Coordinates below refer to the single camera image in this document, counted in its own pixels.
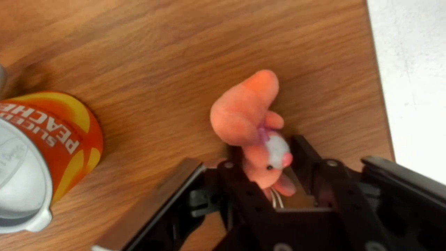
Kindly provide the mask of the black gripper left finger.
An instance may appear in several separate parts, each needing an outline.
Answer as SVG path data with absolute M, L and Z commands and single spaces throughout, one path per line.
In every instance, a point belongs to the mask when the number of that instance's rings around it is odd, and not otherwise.
M 92 251 L 132 251 L 206 170 L 198 159 L 182 159 L 149 194 L 136 201 L 92 245 Z

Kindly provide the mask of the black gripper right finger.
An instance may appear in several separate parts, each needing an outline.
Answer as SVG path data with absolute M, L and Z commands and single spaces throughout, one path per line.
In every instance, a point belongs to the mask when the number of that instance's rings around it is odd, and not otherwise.
M 407 199 L 433 218 L 444 218 L 444 184 L 379 156 L 365 156 L 361 162 L 363 163 L 362 174 L 386 194 Z

